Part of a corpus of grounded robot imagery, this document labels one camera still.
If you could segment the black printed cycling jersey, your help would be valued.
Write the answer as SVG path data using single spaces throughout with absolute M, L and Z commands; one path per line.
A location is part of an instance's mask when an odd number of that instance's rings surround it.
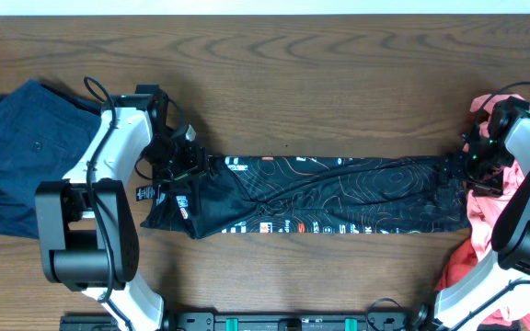
M 467 228 L 466 193 L 441 156 L 212 156 L 182 188 L 138 188 L 145 228 L 218 233 L 421 234 Z

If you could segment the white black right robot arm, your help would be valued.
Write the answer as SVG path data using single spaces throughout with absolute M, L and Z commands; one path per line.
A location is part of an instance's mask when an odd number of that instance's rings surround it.
M 530 104 L 515 96 L 492 108 L 488 131 L 468 146 L 466 172 L 479 179 L 518 165 L 524 180 L 494 223 L 490 250 L 438 292 L 428 330 L 476 330 L 494 313 L 530 314 Z

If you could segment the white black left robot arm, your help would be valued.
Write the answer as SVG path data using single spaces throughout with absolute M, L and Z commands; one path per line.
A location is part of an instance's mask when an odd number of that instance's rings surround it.
M 167 126 L 173 100 L 157 85 L 110 95 L 86 77 L 101 103 L 101 125 L 84 155 L 62 179 L 35 194 L 40 255 L 46 279 L 96 300 L 101 315 L 66 315 L 62 330 L 175 330 L 165 307 L 138 270 L 140 248 L 125 187 L 137 163 L 153 168 L 156 186 L 189 188 L 208 170 L 195 130 Z

